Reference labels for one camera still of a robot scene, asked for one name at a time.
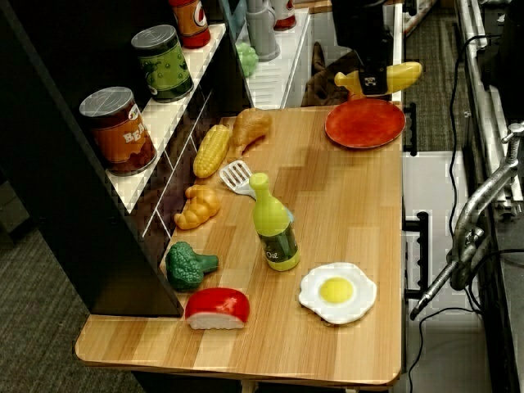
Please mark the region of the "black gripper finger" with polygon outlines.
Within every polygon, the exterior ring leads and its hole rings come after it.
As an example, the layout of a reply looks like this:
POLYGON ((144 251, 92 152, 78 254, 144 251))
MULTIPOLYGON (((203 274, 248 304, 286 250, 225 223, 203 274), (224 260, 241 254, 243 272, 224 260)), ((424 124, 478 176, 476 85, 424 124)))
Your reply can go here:
POLYGON ((383 96, 388 92, 387 65, 384 61, 370 61, 359 69, 359 83, 364 96, 383 96))

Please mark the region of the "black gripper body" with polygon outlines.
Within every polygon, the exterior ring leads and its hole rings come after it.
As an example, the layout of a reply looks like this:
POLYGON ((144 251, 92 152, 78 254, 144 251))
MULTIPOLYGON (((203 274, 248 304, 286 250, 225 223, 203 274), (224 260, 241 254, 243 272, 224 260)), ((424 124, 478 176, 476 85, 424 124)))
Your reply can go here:
POLYGON ((360 29, 355 35, 355 47, 365 72, 377 73, 390 64, 390 30, 360 29))

